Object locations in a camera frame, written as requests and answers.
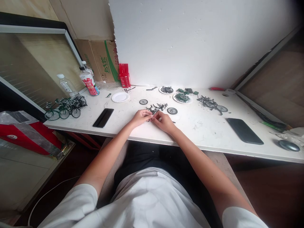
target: black pants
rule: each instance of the black pants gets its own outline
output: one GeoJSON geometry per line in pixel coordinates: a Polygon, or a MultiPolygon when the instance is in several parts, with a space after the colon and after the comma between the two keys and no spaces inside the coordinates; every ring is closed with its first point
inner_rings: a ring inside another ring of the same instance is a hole
{"type": "Polygon", "coordinates": [[[114,190],[126,176],[149,167],[167,171],[186,189],[210,226],[223,227],[210,194],[179,147],[131,141],[123,165],[115,174],[114,190]]]}

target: small white plate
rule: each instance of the small white plate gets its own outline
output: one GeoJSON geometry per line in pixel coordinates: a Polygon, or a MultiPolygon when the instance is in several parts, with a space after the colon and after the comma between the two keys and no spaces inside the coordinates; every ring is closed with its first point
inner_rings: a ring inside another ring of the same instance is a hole
{"type": "Polygon", "coordinates": [[[163,94],[173,94],[173,93],[174,93],[174,90],[173,90],[173,92],[172,92],[172,93],[164,93],[163,91],[161,91],[161,88],[162,88],[162,86],[161,86],[161,87],[159,87],[159,91],[160,91],[161,93],[163,93],[163,94]]]}
{"type": "Polygon", "coordinates": [[[112,96],[112,101],[115,103],[122,103],[129,99],[130,95],[126,92],[119,92],[112,96]]]}
{"type": "Polygon", "coordinates": [[[173,95],[173,99],[174,99],[176,102],[178,102],[178,103],[181,103],[181,104],[191,104],[191,103],[193,102],[193,98],[192,98],[191,96],[189,96],[189,95],[188,95],[188,97],[190,98],[190,100],[188,100],[187,102],[181,102],[181,101],[177,100],[177,99],[175,98],[176,95],[177,95],[177,93],[173,95]]]}

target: plastic bottle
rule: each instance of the plastic bottle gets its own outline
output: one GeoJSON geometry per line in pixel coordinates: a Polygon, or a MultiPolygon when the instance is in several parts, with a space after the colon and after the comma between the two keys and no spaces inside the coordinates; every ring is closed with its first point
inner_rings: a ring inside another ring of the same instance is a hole
{"type": "Polygon", "coordinates": [[[79,93],[76,91],[73,83],[64,77],[63,74],[58,74],[57,77],[60,79],[60,85],[67,91],[71,98],[79,96],[79,93]]]}
{"type": "Polygon", "coordinates": [[[92,97],[98,96],[100,92],[94,82],[93,76],[89,72],[85,71],[85,68],[83,66],[79,67],[79,69],[81,70],[79,76],[85,86],[88,88],[90,95],[92,97]]]}
{"type": "Polygon", "coordinates": [[[93,76],[93,79],[94,79],[94,81],[95,81],[95,84],[97,85],[97,88],[100,89],[100,84],[97,83],[96,78],[94,77],[94,73],[93,73],[92,68],[90,68],[90,67],[86,64],[86,61],[82,61],[82,64],[83,64],[83,67],[85,68],[85,71],[89,72],[89,73],[93,76]]]}

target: white frame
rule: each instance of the white frame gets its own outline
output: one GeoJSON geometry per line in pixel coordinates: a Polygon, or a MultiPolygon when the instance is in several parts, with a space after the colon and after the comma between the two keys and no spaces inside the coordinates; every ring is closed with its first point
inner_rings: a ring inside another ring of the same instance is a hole
{"type": "Polygon", "coordinates": [[[270,51],[270,53],[256,66],[256,68],[254,68],[254,70],[248,74],[243,80],[242,82],[235,88],[236,94],[239,95],[241,98],[243,98],[245,101],[247,101],[249,104],[251,104],[253,107],[255,107],[256,109],[258,109],[261,113],[263,113],[264,115],[266,115],[268,118],[270,118],[273,121],[276,122],[280,122],[280,123],[284,123],[283,121],[281,121],[280,119],[278,119],[277,117],[275,117],[273,114],[271,114],[270,112],[268,112],[267,110],[265,110],[264,108],[262,108],[261,106],[259,106],[257,103],[255,103],[254,101],[252,101],[250,98],[246,97],[245,95],[243,95],[241,92],[239,92],[239,90],[242,88],[242,86],[244,86],[256,73],[258,73],[258,71],[275,55],[277,54],[298,32],[299,30],[302,28],[301,26],[296,27],[294,30],[292,30],[283,40],[281,40],[279,42],[279,44],[270,51]]]}
{"type": "MultiPolygon", "coordinates": [[[[72,52],[74,53],[78,63],[80,66],[83,66],[82,60],[73,44],[73,41],[67,32],[66,29],[62,28],[41,28],[41,27],[28,27],[28,26],[16,26],[16,25],[0,25],[0,33],[31,33],[31,34],[64,34],[66,37],[66,40],[68,44],[70,45],[72,52]]],[[[30,104],[32,104],[34,107],[36,107],[41,112],[45,113],[45,110],[41,108],[39,105],[37,105],[35,102],[33,102],[30,98],[25,96],[22,92],[20,92],[18,89],[16,89],[14,86],[12,86],[8,81],[6,81],[4,78],[0,76],[0,82],[5,84],[8,88],[10,88],[12,91],[17,93],[20,97],[28,101],[30,104]]],[[[83,93],[86,90],[86,88],[79,91],[79,93],[83,93]]]]}

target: computer mouse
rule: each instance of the computer mouse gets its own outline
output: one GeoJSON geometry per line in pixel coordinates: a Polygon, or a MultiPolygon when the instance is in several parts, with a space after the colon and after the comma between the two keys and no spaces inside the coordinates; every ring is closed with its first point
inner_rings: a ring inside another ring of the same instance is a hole
{"type": "Polygon", "coordinates": [[[289,142],[287,140],[280,140],[279,144],[280,144],[281,147],[283,147],[286,150],[292,150],[292,151],[299,151],[300,150],[300,147],[298,147],[293,142],[289,142]]]}

